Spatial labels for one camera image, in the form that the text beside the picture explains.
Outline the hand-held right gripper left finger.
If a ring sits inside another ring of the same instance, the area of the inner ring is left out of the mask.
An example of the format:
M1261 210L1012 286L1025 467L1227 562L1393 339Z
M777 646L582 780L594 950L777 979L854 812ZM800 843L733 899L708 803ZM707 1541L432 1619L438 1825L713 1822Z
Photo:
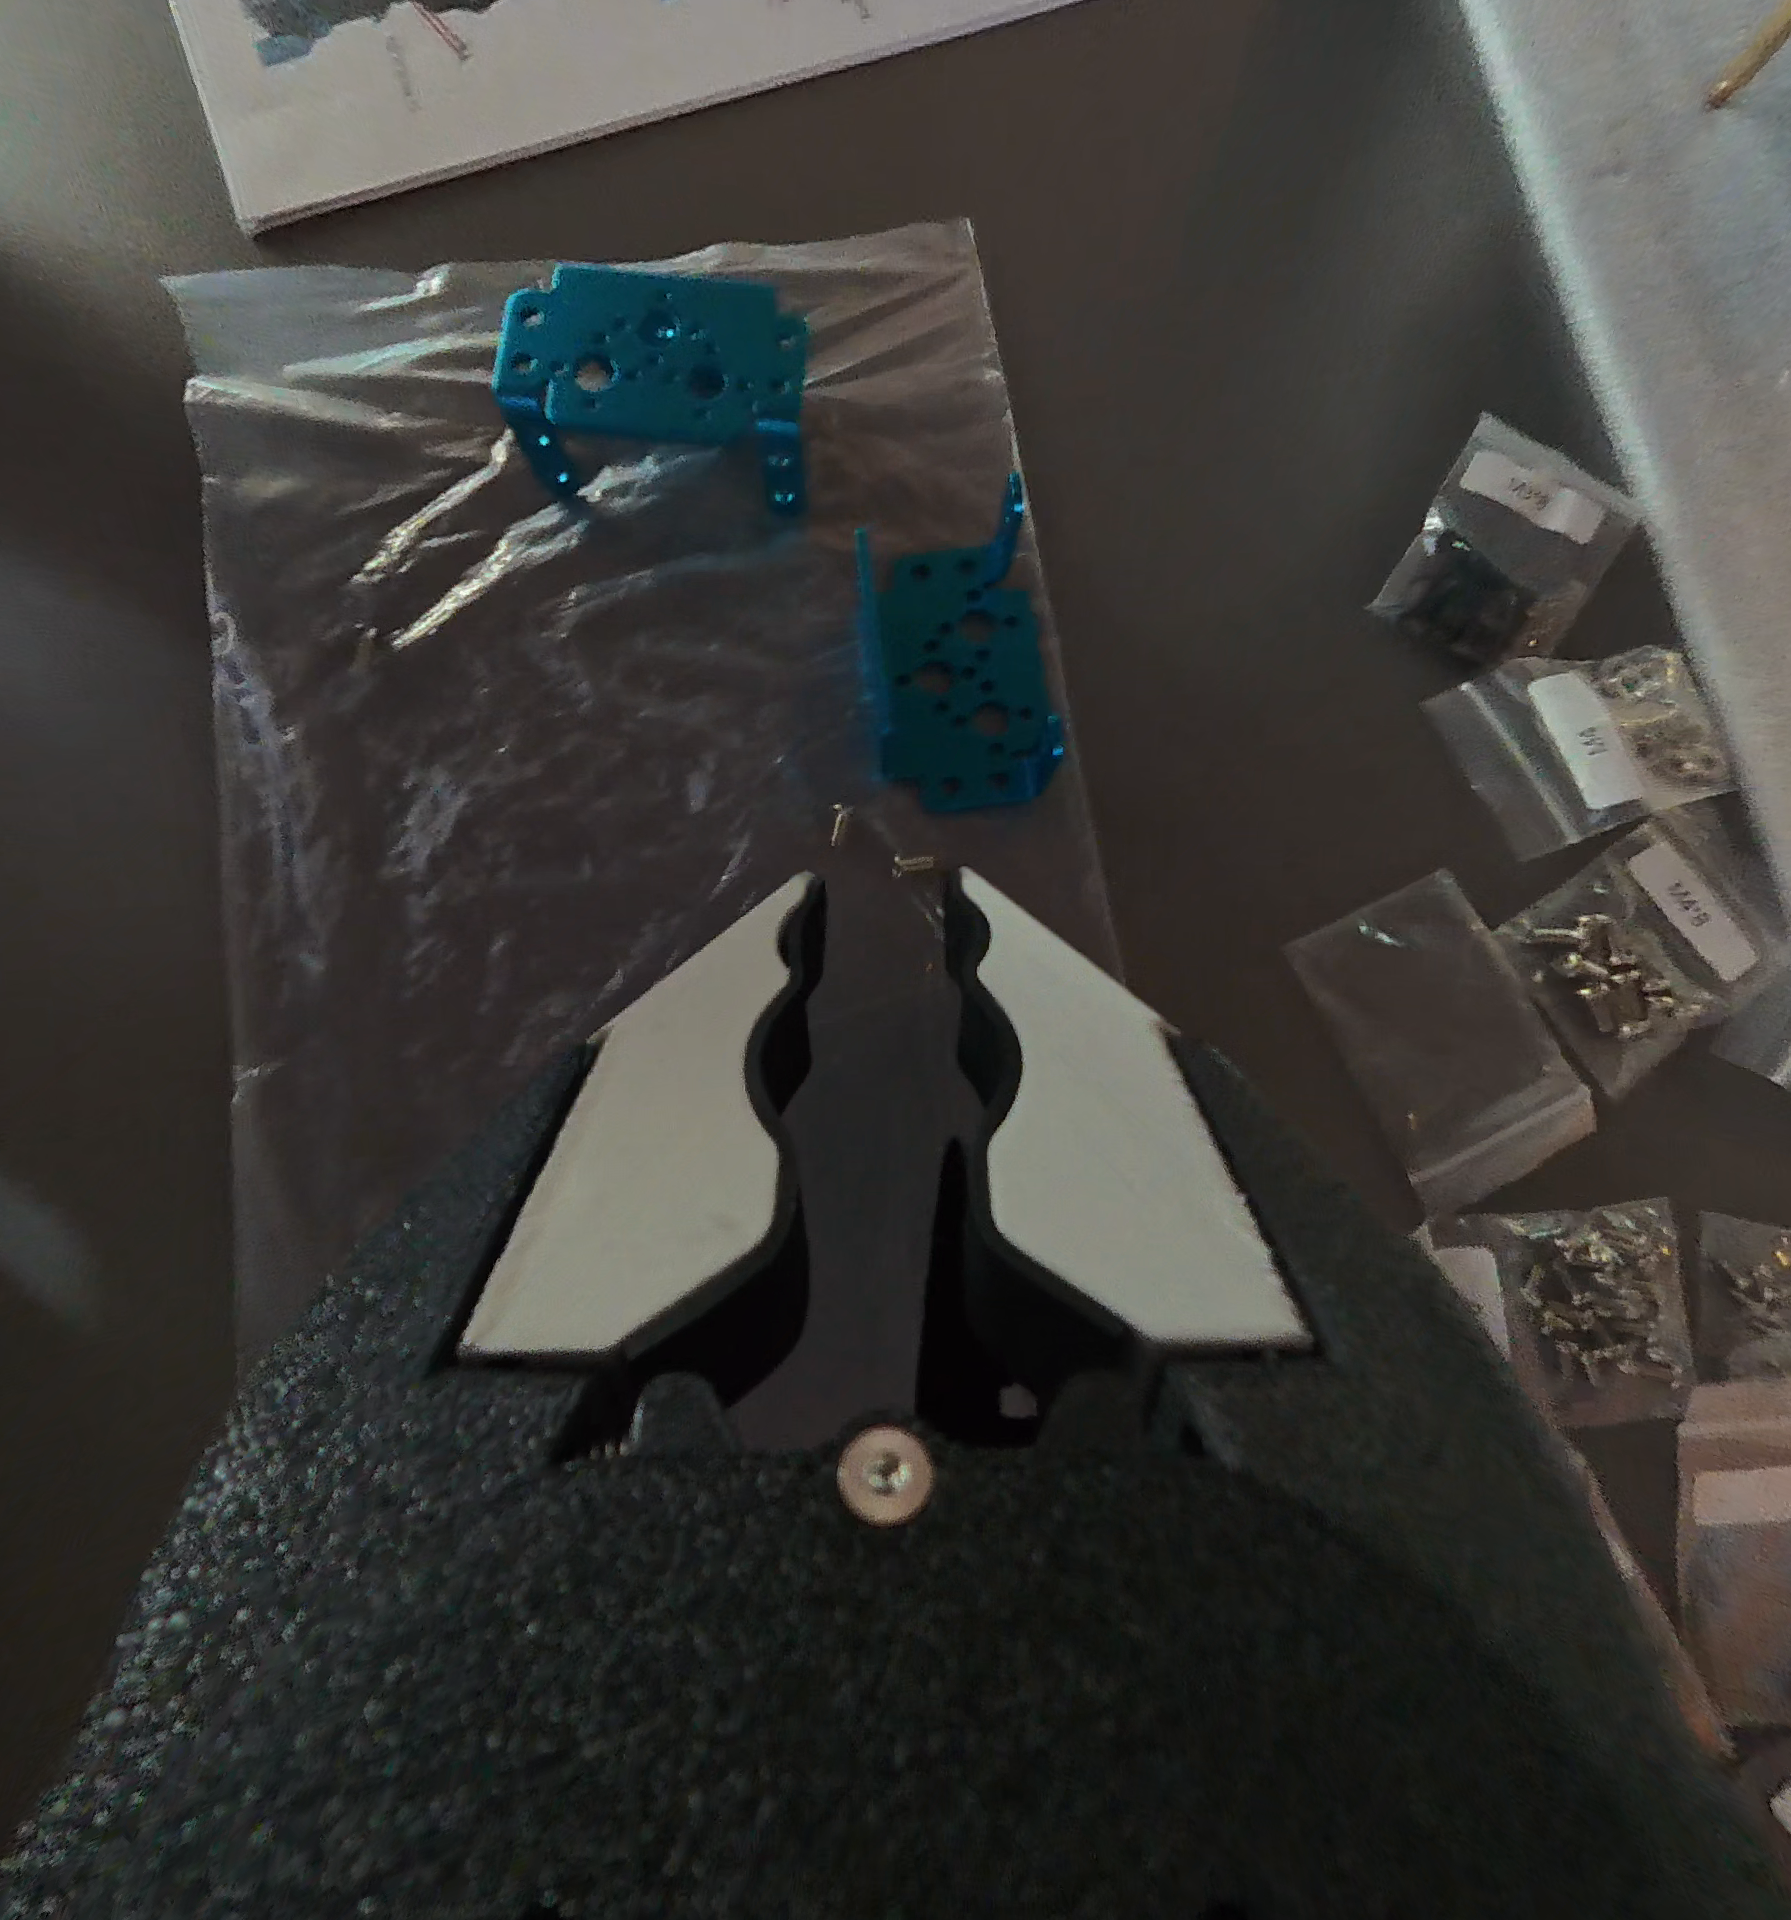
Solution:
M794 872L582 1048L453 1333L463 1368L575 1382L563 1448L627 1448L662 1378L722 1419L794 1353L810 1251L784 1112L820 975L822 879Z

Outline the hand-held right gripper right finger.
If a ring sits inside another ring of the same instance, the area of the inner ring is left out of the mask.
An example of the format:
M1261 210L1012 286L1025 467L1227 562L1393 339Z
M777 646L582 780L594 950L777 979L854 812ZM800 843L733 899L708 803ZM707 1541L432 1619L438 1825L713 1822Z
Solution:
M1172 1022L970 867L942 907L976 1096L957 1308L1034 1439L1143 1432L1175 1363L1309 1361L1313 1321Z

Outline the dark desk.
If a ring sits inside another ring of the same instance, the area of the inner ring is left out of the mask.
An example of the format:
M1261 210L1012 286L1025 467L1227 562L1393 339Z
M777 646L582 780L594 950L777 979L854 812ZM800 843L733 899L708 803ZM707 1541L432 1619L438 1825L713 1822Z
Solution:
M162 3L0 3L0 1916L1791 1916L1283 963L1523 889L1357 603L1477 408L1611 451L1451 11L1063 8L266 257L182 66ZM1123 972L1322 1359L1175 1363L1120 1442L938 1419L976 1099L942 885L845 837L804 1329L563 1448L575 1382L444 1313L585 1035L361 1235L240 1209L162 278L957 216Z

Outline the pile of small screw bags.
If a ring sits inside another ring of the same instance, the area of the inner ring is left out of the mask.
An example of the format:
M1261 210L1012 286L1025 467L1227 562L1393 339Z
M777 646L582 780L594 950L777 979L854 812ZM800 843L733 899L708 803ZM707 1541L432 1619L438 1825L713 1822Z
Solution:
M1669 1439L1671 1672L1791 1873L1791 1231L1669 1199L1482 1209L1791 985L1719 683L1680 646L1563 652L1640 520L1475 421L1368 614L1453 667L1421 722L1507 849L1573 869L1501 920L1437 869L1288 959L1536 1409L1569 1442Z

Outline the large clear plastic bag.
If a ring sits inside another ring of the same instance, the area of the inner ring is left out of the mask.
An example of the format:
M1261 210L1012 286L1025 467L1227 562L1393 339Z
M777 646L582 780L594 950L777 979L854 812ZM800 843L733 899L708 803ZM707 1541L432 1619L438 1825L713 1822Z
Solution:
M810 501L749 446L582 454L569 505L490 395L547 262L165 275L213 622L240 1209L354 1240L515 1089L783 875L966 854L1123 972L1081 750L1030 805L881 782L876 555L976 543L1024 467L976 226L716 242L810 328Z

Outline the white foam sheet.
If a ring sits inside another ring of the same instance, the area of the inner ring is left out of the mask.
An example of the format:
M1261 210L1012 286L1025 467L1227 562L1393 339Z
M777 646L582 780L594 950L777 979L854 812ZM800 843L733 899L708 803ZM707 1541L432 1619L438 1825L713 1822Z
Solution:
M1786 3L1461 3L1507 153L1791 921L1791 37ZM1791 1091L1791 982L1727 1033Z

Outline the assembly instruction booklet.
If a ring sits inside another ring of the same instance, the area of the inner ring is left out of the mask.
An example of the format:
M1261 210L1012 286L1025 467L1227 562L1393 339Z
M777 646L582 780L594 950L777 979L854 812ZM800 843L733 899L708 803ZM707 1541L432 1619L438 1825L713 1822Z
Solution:
M1054 3L168 3L251 236L1041 11Z

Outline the blue metal bracket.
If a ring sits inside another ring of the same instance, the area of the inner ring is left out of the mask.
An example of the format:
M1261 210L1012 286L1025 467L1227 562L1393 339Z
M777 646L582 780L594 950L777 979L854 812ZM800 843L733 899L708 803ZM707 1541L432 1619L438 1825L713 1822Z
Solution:
M876 558L854 534L858 643L881 780L928 812L1034 803L1067 754L1031 594L1008 581L1025 486L1005 478L983 543Z
M764 502L801 515L809 319L756 278L562 262L499 316L493 408L554 501L585 486L582 449L756 451Z

